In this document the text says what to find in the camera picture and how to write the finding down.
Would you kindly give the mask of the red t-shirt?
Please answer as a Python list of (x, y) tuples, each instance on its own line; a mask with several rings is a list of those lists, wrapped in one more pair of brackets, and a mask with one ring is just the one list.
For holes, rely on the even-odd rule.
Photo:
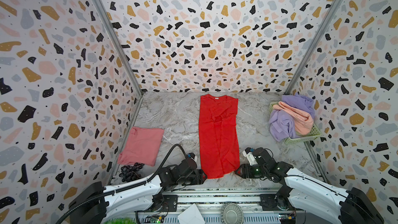
[(209, 179), (221, 178), (240, 166), (236, 132), (238, 99), (202, 95), (199, 141), (201, 169)]

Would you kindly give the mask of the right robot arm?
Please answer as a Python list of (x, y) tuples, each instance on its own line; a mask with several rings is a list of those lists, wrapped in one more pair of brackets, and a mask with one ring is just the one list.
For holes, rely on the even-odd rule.
[(268, 179), (282, 187), (263, 207), (282, 211), (301, 209), (332, 224), (382, 224), (383, 217), (367, 195), (355, 187), (339, 188), (315, 179), (294, 166), (273, 158), (267, 148), (246, 148), (235, 174), (243, 179)]

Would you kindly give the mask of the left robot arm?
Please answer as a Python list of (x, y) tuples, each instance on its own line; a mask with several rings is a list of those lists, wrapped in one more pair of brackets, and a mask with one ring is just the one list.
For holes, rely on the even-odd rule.
[(139, 211), (156, 211), (164, 203), (164, 192), (178, 187), (202, 185), (207, 175), (187, 157), (179, 165), (160, 166), (155, 173), (121, 185), (93, 183), (68, 207), (72, 224), (101, 224)]

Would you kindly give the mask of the folded pink t-shirt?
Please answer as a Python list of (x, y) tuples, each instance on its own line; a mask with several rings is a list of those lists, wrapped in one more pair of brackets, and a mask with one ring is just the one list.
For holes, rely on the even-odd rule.
[(154, 167), (163, 135), (163, 129), (132, 127), (118, 164), (132, 166), (142, 163)]

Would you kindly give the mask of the round grey metal disc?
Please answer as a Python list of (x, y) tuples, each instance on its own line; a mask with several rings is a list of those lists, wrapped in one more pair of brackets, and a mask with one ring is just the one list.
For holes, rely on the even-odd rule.
[(236, 203), (227, 203), (223, 206), (221, 221), (223, 224), (243, 224), (244, 213)]

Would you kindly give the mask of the black grape bunch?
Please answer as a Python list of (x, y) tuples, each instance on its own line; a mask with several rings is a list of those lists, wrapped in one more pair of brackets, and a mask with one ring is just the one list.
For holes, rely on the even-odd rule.
[(140, 170), (143, 169), (143, 163), (135, 163), (133, 165), (127, 165), (121, 167), (121, 172), (119, 173), (119, 177), (123, 183), (129, 183), (131, 181), (135, 181), (142, 178), (140, 174)]

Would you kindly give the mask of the purple t-shirt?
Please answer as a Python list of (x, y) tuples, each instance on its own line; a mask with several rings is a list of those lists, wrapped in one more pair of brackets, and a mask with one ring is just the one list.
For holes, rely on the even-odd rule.
[(269, 131), (280, 141), (293, 141), (307, 136), (316, 136), (314, 100), (304, 95), (283, 95), (271, 104)]

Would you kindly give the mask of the small electronics board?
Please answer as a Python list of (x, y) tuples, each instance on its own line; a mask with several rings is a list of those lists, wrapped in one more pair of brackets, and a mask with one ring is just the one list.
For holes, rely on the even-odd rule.
[(163, 215), (153, 215), (147, 216), (143, 219), (144, 224), (162, 224), (164, 223), (164, 216)]

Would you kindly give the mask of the peach t-shirt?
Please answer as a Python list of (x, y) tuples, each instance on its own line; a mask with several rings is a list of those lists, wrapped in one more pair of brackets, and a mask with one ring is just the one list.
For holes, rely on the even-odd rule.
[(273, 109), (278, 111), (284, 111), (288, 115), (290, 115), (294, 120), (295, 130), (300, 135), (307, 135), (311, 132), (314, 120), (308, 112), (292, 107), (282, 101), (274, 104)]

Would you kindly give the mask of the green plastic basket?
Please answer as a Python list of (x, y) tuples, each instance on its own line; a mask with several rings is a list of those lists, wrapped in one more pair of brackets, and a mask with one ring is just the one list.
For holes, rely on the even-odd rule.
[(269, 130), (272, 137), (278, 142), (294, 144), (300, 142), (314, 141), (321, 136), (318, 127), (313, 124), (312, 130), (307, 135), (300, 135), (296, 132), (293, 118), (284, 111), (273, 109), (273, 105), (278, 102), (272, 102), (269, 107)]

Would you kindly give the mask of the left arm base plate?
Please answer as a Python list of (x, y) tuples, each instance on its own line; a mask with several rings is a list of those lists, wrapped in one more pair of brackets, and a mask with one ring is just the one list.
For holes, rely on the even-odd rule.
[(153, 196), (152, 202), (150, 210), (153, 212), (176, 212), (178, 196), (157, 194)]

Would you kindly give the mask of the aluminium frame rail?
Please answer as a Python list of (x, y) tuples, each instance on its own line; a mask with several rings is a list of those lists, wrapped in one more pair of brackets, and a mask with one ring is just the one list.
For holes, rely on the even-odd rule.
[(331, 224), (301, 209), (263, 211), (259, 204), (259, 195), (275, 194), (276, 192), (276, 189), (193, 189), (165, 192), (163, 195), (178, 196), (176, 212), (139, 211), (123, 214), (116, 218), (131, 218), (137, 224), (144, 224), (143, 219), (147, 216), (163, 215), (163, 224), (179, 224), (178, 215), (192, 204), (196, 204), (206, 224), (222, 224), (223, 206), (227, 203), (236, 203), (244, 213), (244, 224)]

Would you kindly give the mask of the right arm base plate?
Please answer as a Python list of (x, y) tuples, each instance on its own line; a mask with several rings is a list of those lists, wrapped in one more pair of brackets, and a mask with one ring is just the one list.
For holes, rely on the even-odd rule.
[(259, 197), (263, 211), (287, 211), (291, 208), (288, 202), (279, 201), (275, 194), (261, 194)]

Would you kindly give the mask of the right aluminium corner post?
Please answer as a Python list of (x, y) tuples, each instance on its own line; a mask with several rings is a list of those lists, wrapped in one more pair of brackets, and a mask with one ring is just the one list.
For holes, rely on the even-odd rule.
[(313, 40), (310, 42), (310, 45), (304, 55), (304, 58), (297, 66), (297, 69), (293, 75), (293, 78), (291, 79), (286, 91), (284, 92), (284, 95), (292, 93), (295, 83), (298, 81), (301, 73), (305, 70), (305, 66), (311, 59), (312, 54), (314, 53), (315, 49), (317, 48), (318, 43), (321, 41), (322, 36), (326, 33), (329, 24), (332, 22), (333, 17), (335, 15), (336, 11), (339, 9), (342, 2), (343, 2), (343, 0), (334, 0), (332, 2), (331, 7), (328, 10), (328, 12), (326, 13), (323, 21), (321, 22), (321, 25), (319, 26), (318, 31), (314, 35)]

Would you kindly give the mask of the left aluminium corner post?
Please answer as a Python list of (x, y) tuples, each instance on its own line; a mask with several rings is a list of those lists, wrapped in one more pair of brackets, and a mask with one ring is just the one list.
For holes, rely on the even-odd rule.
[(129, 61), (126, 58), (126, 54), (124, 53), (124, 51), (122, 49), (122, 45), (115, 33), (115, 29), (113, 28), (112, 22), (110, 21), (110, 19), (107, 16), (106, 9), (105, 9), (102, 1), (101, 0), (92, 0), (92, 3), (95, 6), (95, 8), (98, 12), (99, 18), (101, 19), (101, 21), (104, 25), (104, 28), (105, 28), (106, 32), (108, 33), (109, 38), (110, 38), (113, 46), (115, 47), (117, 54), (119, 55), (119, 58), (121, 59), (121, 62), (126, 70), (126, 73), (132, 82), (134, 92), (137, 94), (137, 97), (139, 99), (142, 98), (143, 92), (139, 87), (139, 84), (135, 78), (135, 75), (130, 67)]

